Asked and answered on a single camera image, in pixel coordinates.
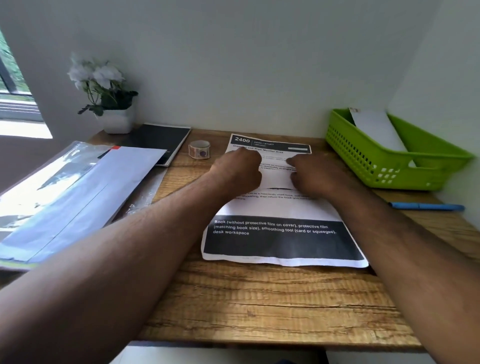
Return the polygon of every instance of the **black book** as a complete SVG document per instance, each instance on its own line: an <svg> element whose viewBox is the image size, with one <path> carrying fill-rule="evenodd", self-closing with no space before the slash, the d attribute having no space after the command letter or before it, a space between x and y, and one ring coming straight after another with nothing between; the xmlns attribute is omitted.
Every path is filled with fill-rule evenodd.
<svg viewBox="0 0 480 364"><path fill-rule="evenodd" d="M156 165L168 167L191 129L189 126L144 124L140 128L133 130L120 145L134 146L137 148L166 149L167 151Z"/></svg>

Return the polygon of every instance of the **human arm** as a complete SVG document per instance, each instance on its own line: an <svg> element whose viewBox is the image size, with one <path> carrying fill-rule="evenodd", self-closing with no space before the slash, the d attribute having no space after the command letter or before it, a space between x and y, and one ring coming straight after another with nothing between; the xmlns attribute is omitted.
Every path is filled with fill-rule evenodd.
<svg viewBox="0 0 480 364"><path fill-rule="evenodd" d="M480 265L325 155L298 155L294 185L339 212L415 335L442 364L480 363Z"/></svg>
<svg viewBox="0 0 480 364"><path fill-rule="evenodd" d="M240 148L195 182L73 244L0 291L0 362L108 363L141 329L215 213L260 184Z"/></svg>

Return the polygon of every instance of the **blue pen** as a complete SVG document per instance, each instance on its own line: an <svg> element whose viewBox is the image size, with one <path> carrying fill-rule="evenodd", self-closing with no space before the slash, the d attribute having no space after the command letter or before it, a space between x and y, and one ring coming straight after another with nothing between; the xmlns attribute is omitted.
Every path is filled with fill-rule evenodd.
<svg viewBox="0 0 480 364"><path fill-rule="evenodd" d="M442 210L463 211L465 206L453 204L419 204L417 202L389 202L391 207L398 210Z"/></svg>

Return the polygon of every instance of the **person's right arm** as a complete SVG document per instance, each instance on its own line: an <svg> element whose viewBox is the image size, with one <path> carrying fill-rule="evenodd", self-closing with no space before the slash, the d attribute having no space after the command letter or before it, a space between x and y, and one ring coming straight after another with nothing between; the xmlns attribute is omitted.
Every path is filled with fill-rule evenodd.
<svg viewBox="0 0 480 364"><path fill-rule="evenodd" d="M431 356L480 363L480 265L392 209L336 161L297 155L293 184L327 199Z"/></svg>

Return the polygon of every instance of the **wooden desk surface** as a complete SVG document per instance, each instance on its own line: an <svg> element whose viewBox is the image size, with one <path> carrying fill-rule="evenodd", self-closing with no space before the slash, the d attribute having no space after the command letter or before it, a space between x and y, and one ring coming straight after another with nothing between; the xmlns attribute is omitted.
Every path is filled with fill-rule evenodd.
<svg viewBox="0 0 480 364"><path fill-rule="evenodd" d="M242 133L333 150L323 139ZM230 132L193 130L173 160L154 201L207 172L227 148ZM194 160L188 143L211 143L211 158ZM104 132L92 142L115 138ZM430 193L378 190L387 201L438 202ZM480 261L480 233L455 212L406 215ZM139 340L303 344L421 350L422 346L371 269L281 267L204 261L200 240L145 323Z"/></svg>

